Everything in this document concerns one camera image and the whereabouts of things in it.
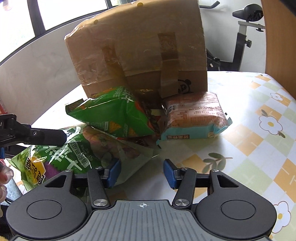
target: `metal screw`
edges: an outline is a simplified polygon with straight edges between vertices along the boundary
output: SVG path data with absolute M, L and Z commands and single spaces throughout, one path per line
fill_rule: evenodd
M 96 199 L 94 200 L 94 205 L 98 207 L 103 207 L 108 204 L 108 201 L 106 199 Z
M 175 201 L 175 204 L 177 206 L 184 207 L 184 206 L 187 206 L 189 204 L 189 201 L 187 199 L 178 199 L 178 200 Z

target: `crosshair marking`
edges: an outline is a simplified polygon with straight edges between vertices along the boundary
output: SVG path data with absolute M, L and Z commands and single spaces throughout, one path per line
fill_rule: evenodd
M 138 206 L 140 206 L 141 208 L 145 208 L 145 207 L 147 207 L 147 206 L 149 206 L 149 205 L 147 205 L 146 203 L 141 203 L 141 204 L 138 205 Z

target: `chip bag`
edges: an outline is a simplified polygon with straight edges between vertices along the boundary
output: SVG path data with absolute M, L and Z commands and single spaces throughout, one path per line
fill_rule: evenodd
M 107 167 L 114 159 L 121 161 L 116 185 L 125 182 L 153 156 L 153 150 L 131 143 L 122 143 L 87 125 L 62 129 L 67 141 L 62 147 L 32 145 L 8 160 L 20 170 L 29 191 L 66 169 L 86 173 L 98 166 Z
M 162 140 L 215 137 L 232 124 L 212 92 L 168 97 L 164 109 L 167 117 Z
M 115 137 L 141 137 L 155 133 L 141 103 L 123 86 L 67 105 L 66 113 Z

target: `white flower print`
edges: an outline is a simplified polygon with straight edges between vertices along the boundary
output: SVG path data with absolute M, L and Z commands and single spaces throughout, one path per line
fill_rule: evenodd
M 270 95 L 275 100 L 283 101 L 283 98 L 279 94 L 270 93 Z
M 212 78 L 208 78 L 207 83 L 208 83 L 209 85 L 215 85 L 215 84 L 217 84 L 217 80 L 212 79 Z
M 276 209 L 277 219 L 272 232 L 276 234 L 290 223 L 291 213 L 289 212 L 289 206 L 285 201 L 281 201 L 279 204 L 274 205 L 274 207 Z
M 260 127 L 265 131 L 269 131 L 270 134 L 278 135 L 279 131 L 283 130 L 282 125 L 272 116 L 260 116 L 259 120 Z

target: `window frame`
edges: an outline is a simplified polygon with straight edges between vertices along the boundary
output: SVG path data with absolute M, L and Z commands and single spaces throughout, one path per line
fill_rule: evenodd
M 112 6 L 111 0 L 105 0 L 105 2 L 106 2 L 106 5 L 107 5 L 106 9 L 91 12 L 91 13 L 88 13 L 88 14 L 73 18 L 73 19 L 68 20 L 66 22 L 63 22 L 63 23 L 61 23 L 61 24 L 59 24 L 57 26 L 54 26 L 53 28 L 45 30 L 43 20 L 42 20 L 41 14 L 40 14 L 39 6 L 38 6 L 38 1 L 37 0 L 27 0 L 30 20 L 31 20 L 31 24 L 32 24 L 32 27 L 33 27 L 35 37 L 30 39 L 29 41 L 27 41 L 26 43 L 24 43 L 20 47 L 18 47 L 16 50 L 11 52 L 7 57 L 5 57 L 3 60 L 1 60 L 0 61 L 0 66 L 2 64 L 4 64 L 8 59 L 10 59 L 13 55 L 15 55 L 17 52 L 19 52 L 20 50 L 22 50 L 24 47 L 26 47 L 30 43 L 34 42 L 35 40 L 39 39 L 40 37 L 52 32 L 52 31 L 54 31 L 54 30 L 56 30 L 56 29 L 58 29 L 58 28 L 60 28 L 62 26 L 65 26 L 65 25 L 67 25 L 69 23 L 75 22 L 75 21 L 83 19 L 83 18 L 91 17 L 93 15 L 97 15 L 99 13 L 107 11 L 110 8 L 116 7 L 116 6 Z M 127 2 L 126 0 L 120 0 L 121 4 L 126 3 L 126 2 Z

